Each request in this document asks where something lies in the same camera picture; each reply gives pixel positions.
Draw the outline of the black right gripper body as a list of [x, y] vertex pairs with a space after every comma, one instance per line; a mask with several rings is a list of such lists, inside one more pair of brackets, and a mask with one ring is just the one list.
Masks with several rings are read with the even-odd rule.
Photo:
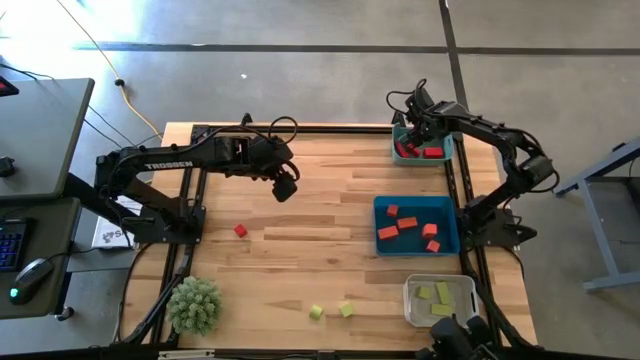
[[407, 121], [425, 138], [444, 138], [452, 132], [445, 116], [452, 106], [452, 101], [435, 103], [428, 93], [414, 92], [407, 99]]

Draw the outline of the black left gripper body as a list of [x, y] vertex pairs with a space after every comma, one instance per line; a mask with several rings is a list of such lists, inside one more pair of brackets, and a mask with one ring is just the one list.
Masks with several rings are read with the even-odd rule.
[[292, 158], [293, 152], [280, 137], [254, 137], [249, 143], [251, 168], [261, 174], [275, 174]]

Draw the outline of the teal plastic bin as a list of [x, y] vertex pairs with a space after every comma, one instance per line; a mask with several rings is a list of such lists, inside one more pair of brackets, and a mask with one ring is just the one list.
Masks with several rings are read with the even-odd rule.
[[[397, 166], [440, 166], [443, 165], [446, 161], [449, 161], [453, 157], [454, 153], [454, 143], [453, 137], [451, 135], [446, 136], [443, 139], [435, 139], [432, 141], [425, 141], [422, 146], [419, 148], [422, 150], [421, 158], [413, 158], [408, 152], [408, 148], [405, 148], [409, 153], [408, 158], [401, 158], [396, 150], [395, 143], [397, 141], [403, 141], [405, 139], [406, 133], [411, 130], [410, 127], [403, 127], [399, 124], [394, 124], [392, 126], [392, 140], [391, 140], [391, 156], [392, 162]], [[425, 147], [440, 147], [444, 151], [444, 157], [442, 159], [425, 159], [423, 157], [423, 149]]]

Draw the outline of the blue plastic bin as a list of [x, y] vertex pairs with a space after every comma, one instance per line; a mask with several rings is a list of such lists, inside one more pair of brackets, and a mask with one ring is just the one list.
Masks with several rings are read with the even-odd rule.
[[[387, 215], [389, 205], [399, 207], [396, 217]], [[399, 236], [390, 241], [378, 239], [378, 229], [397, 227], [397, 220], [406, 217], [416, 217], [418, 226], [399, 230]], [[373, 223], [376, 251], [380, 256], [453, 256], [460, 252], [454, 203], [448, 196], [377, 196], [373, 200]], [[438, 234], [433, 239], [422, 237], [422, 227], [427, 223], [438, 227]], [[440, 243], [437, 253], [427, 251], [430, 240]]]

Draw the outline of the green artificial plant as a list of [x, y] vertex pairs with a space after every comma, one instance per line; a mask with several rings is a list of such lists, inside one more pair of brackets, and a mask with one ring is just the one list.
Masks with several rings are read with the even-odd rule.
[[217, 327], [221, 313], [220, 290], [205, 278], [185, 278], [167, 304], [167, 320], [178, 334], [205, 336]]

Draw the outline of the white plastic bin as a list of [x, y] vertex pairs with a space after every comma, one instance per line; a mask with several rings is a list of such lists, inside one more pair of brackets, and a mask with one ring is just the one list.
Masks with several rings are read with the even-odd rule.
[[[441, 304], [435, 287], [437, 282], [446, 282], [452, 296], [454, 317], [463, 326], [466, 322], [478, 315], [478, 296], [475, 290], [474, 281], [464, 275], [441, 275], [441, 274], [412, 274], [403, 285], [404, 317], [405, 320], [414, 327], [432, 327], [444, 316], [431, 314], [430, 308], [434, 303]], [[431, 290], [430, 299], [420, 299], [416, 296], [416, 289], [419, 286], [428, 287]]]

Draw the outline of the white paper sign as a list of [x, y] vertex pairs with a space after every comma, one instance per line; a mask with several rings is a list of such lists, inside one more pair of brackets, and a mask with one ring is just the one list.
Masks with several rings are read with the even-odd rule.
[[[119, 196], [117, 202], [136, 215], [139, 215], [142, 205], [127, 197]], [[116, 226], [108, 220], [99, 217], [96, 223], [92, 248], [111, 249], [111, 248], [132, 248], [134, 247], [135, 236], [128, 232], [124, 234], [119, 226]]]

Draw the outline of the black desk support beam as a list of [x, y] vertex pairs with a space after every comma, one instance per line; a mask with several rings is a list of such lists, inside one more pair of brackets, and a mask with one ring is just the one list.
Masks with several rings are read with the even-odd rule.
[[77, 198], [84, 208], [114, 225], [119, 225], [124, 218], [136, 217], [134, 212], [108, 196], [100, 195], [92, 186], [72, 173], [66, 178], [63, 196]]

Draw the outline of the dark grey desk top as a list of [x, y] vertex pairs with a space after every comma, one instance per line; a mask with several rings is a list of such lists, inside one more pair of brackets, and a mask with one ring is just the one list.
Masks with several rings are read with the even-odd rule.
[[[0, 273], [0, 320], [55, 316], [67, 306], [65, 301], [71, 280], [67, 264], [79, 215], [80, 204], [75, 199], [42, 204], [0, 205], [0, 219], [29, 220], [26, 249], [19, 270]], [[37, 258], [50, 260], [54, 270], [30, 302], [25, 305], [11, 304], [9, 290], [16, 276]]]

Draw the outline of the black computer mouse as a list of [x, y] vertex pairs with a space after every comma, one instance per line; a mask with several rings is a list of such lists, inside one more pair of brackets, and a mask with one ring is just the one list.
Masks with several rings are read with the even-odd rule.
[[10, 303], [25, 305], [30, 302], [53, 270], [54, 265], [45, 258], [37, 258], [25, 266], [9, 290]]

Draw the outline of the black backlit keyboard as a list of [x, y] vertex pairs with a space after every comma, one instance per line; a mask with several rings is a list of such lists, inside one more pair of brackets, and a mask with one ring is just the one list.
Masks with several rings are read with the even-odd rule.
[[0, 219], [0, 273], [18, 271], [27, 243], [27, 218]]

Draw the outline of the silver frame bracket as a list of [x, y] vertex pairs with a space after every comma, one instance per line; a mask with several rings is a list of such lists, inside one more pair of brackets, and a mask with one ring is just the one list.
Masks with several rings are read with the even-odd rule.
[[203, 360], [215, 357], [213, 350], [167, 350], [158, 353], [157, 360]]

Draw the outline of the grey metal table frame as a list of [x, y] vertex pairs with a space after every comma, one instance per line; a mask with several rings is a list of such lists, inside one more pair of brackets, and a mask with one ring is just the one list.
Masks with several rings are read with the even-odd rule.
[[615, 235], [629, 235], [640, 244], [640, 175], [613, 176], [612, 171], [640, 160], [640, 136], [616, 146], [604, 159], [564, 181], [553, 193], [562, 197], [580, 192], [608, 274], [583, 283], [586, 292], [639, 285], [640, 270], [621, 271], [610, 243]]

